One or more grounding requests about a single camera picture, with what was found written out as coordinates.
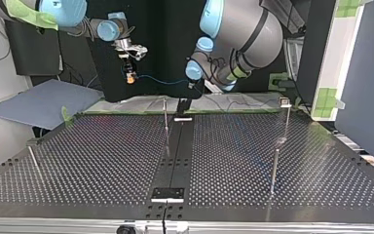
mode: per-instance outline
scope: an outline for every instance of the gray panel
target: gray panel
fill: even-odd
[[[73,116],[100,99],[101,93],[98,91],[50,80],[0,103],[0,117],[53,130],[64,122],[63,106]]]
[[[336,127],[374,155],[374,1],[366,4]]]

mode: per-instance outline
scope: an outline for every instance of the vertical metal post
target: vertical metal post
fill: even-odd
[[[168,111],[167,111],[167,100],[164,98],[163,100],[163,110],[164,110],[164,118],[165,118],[165,131],[166,131],[166,150],[167,156],[169,157],[169,134],[168,134]]]
[[[291,106],[287,108],[286,127],[289,126],[290,110],[291,110]]]
[[[274,162],[273,162],[272,186],[270,188],[270,192],[272,194],[275,194],[275,184],[276,184],[276,175],[278,173],[279,153],[280,153],[280,150],[276,149],[275,159],[274,159]]]
[[[32,146],[28,146],[28,150],[29,150],[29,154],[32,157],[32,161],[33,161],[34,166],[38,168],[39,164],[38,164],[38,161],[36,161],[35,154],[33,152]]]
[[[163,110],[164,110],[164,118],[165,118],[165,123],[166,123],[166,134],[168,136],[168,112],[167,112],[167,100],[164,98],[164,103],[163,103]]]

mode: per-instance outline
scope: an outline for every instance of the metal bracket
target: metal bracket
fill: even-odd
[[[184,203],[184,188],[155,188],[153,203]]]

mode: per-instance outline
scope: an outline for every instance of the green tape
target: green tape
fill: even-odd
[[[58,30],[56,18],[48,13],[40,13],[29,8],[20,0],[6,1],[8,13],[11,17],[23,20],[42,28],[50,28]]]
[[[340,0],[336,18],[356,17],[357,8],[359,8],[360,0]]]
[[[279,88],[279,86],[273,84],[275,81],[286,81],[288,80],[289,76],[286,72],[284,73],[272,73],[270,74],[269,80],[269,90],[270,91],[286,91],[286,88]]]
[[[239,68],[239,67],[236,67],[236,69],[234,70],[234,73],[239,76],[239,78],[243,79],[243,78],[247,78],[247,74],[245,74],[244,72],[242,72],[242,70]],[[238,78],[236,78],[235,75],[230,74],[228,77],[227,77],[228,80],[230,81],[235,81],[237,80]]]
[[[332,116],[333,108],[336,107],[336,93],[336,89],[321,88],[318,90],[314,117],[330,118]]]
[[[71,126],[74,123],[74,117],[68,114],[68,109],[65,106],[62,107],[61,113],[65,125]]]

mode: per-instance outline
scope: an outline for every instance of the robotic arm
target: robotic arm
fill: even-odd
[[[259,1],[207,0],[200,28],[211,39],[199,39],[187,64],[190,88],[204,78],[231,91],[238,79],[269,65],[281,51],[281,25]],[[212,57],[226,51],[228,59]]]
[[[0,0],[0,17],[5,20],[21,21],[8,13],[8,0]],[[134,27],[128,26],[123,12],[111,13],[108,19],[88,19],[86,0],[16,0],[25,7],[39,13],[51,14],[55,17],[59,30],[68,32],[71,36],[86,36],[99,38],[106,42],[114,42],[113,47],[119,58],[124,62],[123,70],[127,81],[133,84],[136,79],[137,60],[143,59],[148,53],[147,48],[133,45],[131,33]]]

